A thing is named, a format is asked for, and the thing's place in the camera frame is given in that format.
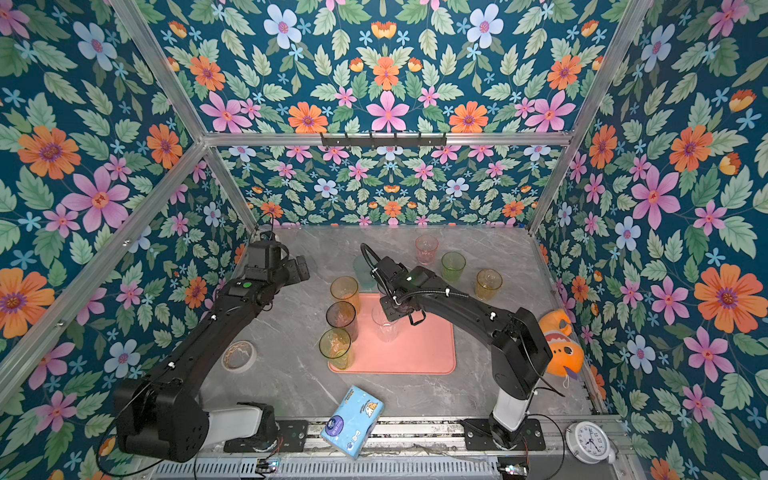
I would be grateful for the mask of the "clear transparent cup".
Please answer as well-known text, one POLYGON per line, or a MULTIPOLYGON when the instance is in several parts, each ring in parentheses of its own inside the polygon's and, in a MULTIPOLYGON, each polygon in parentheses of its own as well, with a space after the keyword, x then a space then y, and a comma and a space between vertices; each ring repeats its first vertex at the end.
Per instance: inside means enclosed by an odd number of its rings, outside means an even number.
POLYGON ((375 301, 372 306, 371 319, 374 323, 374 333, 382 342, 390 343, 397 339, 399 326, 396 322, 390 321, 387 318, 378 301, 375 301))

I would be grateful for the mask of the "pink transparent cup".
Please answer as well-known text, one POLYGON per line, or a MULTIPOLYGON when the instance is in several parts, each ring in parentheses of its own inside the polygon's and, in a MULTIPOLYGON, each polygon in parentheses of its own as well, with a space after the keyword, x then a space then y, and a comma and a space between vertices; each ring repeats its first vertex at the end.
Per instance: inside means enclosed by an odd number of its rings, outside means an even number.
POLYGON ((419 236, 415 240, 416 258, 419 264, 429 265, 436 257, 439 240, 429 234, 419 236))

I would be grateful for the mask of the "green short cup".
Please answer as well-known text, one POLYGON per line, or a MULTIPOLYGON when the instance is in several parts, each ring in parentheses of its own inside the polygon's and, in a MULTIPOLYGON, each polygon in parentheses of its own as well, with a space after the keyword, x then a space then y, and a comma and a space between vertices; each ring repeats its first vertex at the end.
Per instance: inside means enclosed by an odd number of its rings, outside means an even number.
POLYGON ((446 252, 441 257, 441 277, 449 283, 457 283, 466 267, 467 261, 457 251, 446 252))

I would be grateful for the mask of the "teal frosted cup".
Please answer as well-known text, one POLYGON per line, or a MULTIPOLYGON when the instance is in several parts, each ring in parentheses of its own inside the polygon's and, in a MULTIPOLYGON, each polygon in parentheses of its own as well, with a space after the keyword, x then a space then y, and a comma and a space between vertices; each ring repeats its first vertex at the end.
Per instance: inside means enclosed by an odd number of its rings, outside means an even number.
POLYGON ((372 268, 362 255, 358 255, 353 261, 355 277, 361 293, 374 293, 378 291, 376 279, 372 276, 372 268))

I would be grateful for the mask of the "pink plastic tray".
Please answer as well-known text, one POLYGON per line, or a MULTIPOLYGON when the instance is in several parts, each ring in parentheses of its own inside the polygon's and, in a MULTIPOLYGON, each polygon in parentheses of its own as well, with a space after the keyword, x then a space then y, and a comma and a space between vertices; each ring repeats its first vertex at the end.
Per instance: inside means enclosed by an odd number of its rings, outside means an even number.
POLYGON ((372 314, 381 310, 379 296, 360 296, 358 338, 351 344, 352 363, 345 369, 329 364, 339 374, 448 375, 456 368, 454 329, 451 323, 428 314, 417 326, 403 318, 394 325, 395 336, 386 341, 372 314))

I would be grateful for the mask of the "yellow plastic cup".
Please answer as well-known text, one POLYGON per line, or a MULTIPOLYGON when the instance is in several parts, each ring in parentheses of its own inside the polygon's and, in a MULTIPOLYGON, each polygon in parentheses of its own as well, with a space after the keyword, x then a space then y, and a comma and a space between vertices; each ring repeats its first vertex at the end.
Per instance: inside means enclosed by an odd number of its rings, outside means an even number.
POLYGON ((335 279, 331 283, 330 294, 336 301, 350 303, 357 313, 361 311, 359 284, 355 277, 342 276, 335 279))

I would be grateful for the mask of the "dark grey plastic cup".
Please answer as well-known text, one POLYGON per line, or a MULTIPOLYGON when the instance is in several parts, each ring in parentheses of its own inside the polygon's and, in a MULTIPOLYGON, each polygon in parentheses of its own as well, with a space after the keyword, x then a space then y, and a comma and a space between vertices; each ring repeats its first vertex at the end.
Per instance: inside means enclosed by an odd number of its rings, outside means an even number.
POLYGON ((332 328, 345 330, 352 342, 358 338, 357 310, 347 301, 337 301, 326 310, 326 321, 332 328))

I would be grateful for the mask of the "light green tall cup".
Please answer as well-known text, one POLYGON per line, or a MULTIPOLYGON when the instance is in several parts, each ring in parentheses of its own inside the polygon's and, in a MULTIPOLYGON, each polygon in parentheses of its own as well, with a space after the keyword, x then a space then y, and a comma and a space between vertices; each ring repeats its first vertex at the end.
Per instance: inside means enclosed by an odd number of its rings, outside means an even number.
POLYGON ((325 331, 318 348, 332 369, 347 370, 353 364, 352 339, 345 329, 331 328, 325 331))

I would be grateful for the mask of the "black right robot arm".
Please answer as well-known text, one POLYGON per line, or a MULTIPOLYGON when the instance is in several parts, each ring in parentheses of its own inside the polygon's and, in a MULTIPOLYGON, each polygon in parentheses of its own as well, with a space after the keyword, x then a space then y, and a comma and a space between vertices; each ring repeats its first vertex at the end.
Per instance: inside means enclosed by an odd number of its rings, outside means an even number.
POLYGON ((516 446, 524 435, 534 390, 546 372, 553 353, 536 317, 520 307, 512 312, 484 303, 455 289, 423 267, 412 270, 392 258, 366 261, 383 293, 380 304, 388 320, 414 319, 433 314, 467 332, 490 352, 490 368, 499 387, 489 417, 489 436, 503 449, 516 446))

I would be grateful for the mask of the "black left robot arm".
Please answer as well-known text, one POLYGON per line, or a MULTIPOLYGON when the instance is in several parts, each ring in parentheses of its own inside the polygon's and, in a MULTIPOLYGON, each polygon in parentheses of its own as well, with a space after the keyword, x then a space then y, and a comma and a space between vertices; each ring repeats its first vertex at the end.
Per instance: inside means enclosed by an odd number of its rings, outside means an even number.
POLYGON ((266 270, 248 267, 223 287, 212 309, 169 356, 114 394, 117 445, 128 454, 186 462, 217 440, 214 414, 197 401, 209 372, 230 343, 279 291, 310 278, 306 259, 286 258, 266 270))

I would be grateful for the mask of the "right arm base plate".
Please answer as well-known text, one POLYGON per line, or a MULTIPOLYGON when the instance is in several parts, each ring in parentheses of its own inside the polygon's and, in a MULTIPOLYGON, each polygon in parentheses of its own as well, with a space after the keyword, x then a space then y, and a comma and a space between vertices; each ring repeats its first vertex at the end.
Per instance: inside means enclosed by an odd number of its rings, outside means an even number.
POLYGON ((512 433, 489 419, 467 418, 459 421, 464 429, 468 451, 544 451, 546 442, 538 420, 526 418, 512 433))

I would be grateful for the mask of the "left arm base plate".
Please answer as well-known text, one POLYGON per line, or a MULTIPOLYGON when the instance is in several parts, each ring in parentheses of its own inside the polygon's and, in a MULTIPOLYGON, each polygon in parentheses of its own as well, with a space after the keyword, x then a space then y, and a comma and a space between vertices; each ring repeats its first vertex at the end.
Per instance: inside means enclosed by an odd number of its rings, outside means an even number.
POLYGON ((304 450, 309 423, 305 420, 278 420, 260 426, 257 433, 224 443, 226 453, 298 453, 304 450))

